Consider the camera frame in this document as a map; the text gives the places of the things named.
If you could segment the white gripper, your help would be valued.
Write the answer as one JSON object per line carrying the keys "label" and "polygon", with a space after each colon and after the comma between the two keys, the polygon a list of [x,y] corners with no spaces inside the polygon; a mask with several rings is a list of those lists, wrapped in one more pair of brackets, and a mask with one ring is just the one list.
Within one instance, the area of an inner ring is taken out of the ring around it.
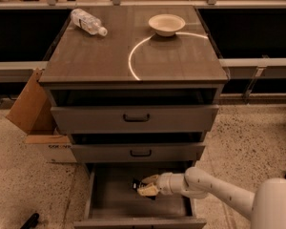
{"label": "white gripper", "polygon": [[148,184],[140,186],[137,189],[137,193],[143,197],[153,197],[158,193],[164,196],[171,196],[173,191],[171,189],[171,177],[172,173],[164,173],[162,175],[152,175],[145,177],[141,180],[142,183]]}

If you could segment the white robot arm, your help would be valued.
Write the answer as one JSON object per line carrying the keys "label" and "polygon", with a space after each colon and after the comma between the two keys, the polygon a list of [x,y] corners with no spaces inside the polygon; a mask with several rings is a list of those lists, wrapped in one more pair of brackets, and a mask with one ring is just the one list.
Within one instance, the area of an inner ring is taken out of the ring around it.
{"label": "white robot arm", "polygon": [[255,193],[191,167],[184,173],[163,173],[138,181],[134,190],[142,197],[180,194],[205,198],[212,194],[251,223],[251,229],[286,229],[286,179],[270,178]]}

